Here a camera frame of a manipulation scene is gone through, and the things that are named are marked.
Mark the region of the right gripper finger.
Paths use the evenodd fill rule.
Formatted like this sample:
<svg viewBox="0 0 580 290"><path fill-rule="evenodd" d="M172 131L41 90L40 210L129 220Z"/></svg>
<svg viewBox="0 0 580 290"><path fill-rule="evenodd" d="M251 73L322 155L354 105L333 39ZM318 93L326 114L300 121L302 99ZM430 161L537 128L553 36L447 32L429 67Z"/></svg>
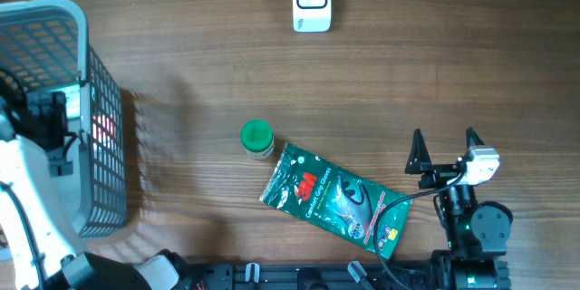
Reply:
<svg viewBox="0 0 580 290"><path fill-rule="evenodd" d="M411 152L404 172L406 174L424 174L431 171L431 159L420 129L413 132Z"/></svg>
<svg viewBox="0 0 580 290"><path fill-rule="evenodd" d="M481 140L481 138L478 136L478 134L472 127L466 129L466 145L467 148L484 145L484 142Z"/></svg>

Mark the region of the green 3M gloves package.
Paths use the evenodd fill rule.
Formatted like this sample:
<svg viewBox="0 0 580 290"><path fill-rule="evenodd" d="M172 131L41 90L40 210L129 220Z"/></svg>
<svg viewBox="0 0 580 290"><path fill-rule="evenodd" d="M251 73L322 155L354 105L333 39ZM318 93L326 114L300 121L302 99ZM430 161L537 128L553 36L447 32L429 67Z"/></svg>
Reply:
<svg viewBox="0 0 580 290"><path fill-rule="evenodd" d="M378 215L401 197L287 143L260 200L388 259L404 231L411 202Z"/></svg>

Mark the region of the green lid jar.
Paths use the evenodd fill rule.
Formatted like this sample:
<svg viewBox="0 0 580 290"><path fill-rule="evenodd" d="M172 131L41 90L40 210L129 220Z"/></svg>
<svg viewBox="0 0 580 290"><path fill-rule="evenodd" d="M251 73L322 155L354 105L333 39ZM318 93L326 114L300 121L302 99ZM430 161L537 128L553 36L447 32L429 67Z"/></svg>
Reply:
<svg viewBox="0 0 580 290"><path fill-rule="evenodd" d="M275 146L273 129L264 120L247 122L241 129L240 140L246 154L255 160L270 156Z"/></svg>

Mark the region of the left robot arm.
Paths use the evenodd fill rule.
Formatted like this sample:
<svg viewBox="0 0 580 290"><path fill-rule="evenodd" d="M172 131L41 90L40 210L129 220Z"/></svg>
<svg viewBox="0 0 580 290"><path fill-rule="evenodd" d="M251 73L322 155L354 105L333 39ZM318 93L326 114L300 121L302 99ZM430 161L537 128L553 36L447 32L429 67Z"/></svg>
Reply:
<svg viewBox="0 0 580 290"><path fill-rule="evenodd" d="M194 278L163 250L139 265L90 252L67 217L52 172L67 164L63 92L30 93L1 71L1 228L19 289L185 289Z"/></svg>

